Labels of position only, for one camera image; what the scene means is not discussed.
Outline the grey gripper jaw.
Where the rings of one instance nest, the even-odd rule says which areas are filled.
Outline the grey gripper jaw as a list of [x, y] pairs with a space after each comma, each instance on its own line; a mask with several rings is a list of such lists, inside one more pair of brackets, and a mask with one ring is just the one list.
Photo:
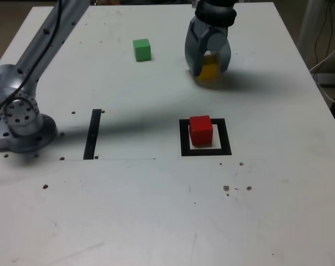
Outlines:
[[225, 72], [231, 60], [231, 47], [227, 28], [221, 28], [220, 31], [214, 32], [209, 37], [207, 50], [217, 58], [220, 72]]
[[199, 76], [202, 71], [210, 30], [211, 27], [198, 18], [193, 18], [189, 24], [185, 41], [185, 59], [193, 76]]

